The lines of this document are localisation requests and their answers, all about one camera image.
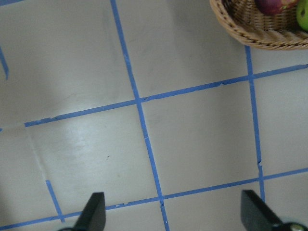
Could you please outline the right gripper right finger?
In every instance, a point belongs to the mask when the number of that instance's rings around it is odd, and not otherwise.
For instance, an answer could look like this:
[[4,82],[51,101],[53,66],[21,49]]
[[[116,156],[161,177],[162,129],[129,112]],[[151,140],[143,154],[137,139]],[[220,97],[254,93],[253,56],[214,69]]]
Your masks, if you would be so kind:
[[241,222],[246,231],[274,231],[283,226],[281,219],[253,190],[241,192]]

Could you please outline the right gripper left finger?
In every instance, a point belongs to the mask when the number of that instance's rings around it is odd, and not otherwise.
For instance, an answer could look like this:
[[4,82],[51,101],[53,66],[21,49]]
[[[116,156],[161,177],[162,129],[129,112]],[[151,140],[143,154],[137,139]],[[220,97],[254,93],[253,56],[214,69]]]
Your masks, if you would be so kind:
[[94,192],[73,226],[74,231],[103,231],[106,224],[104,192]]

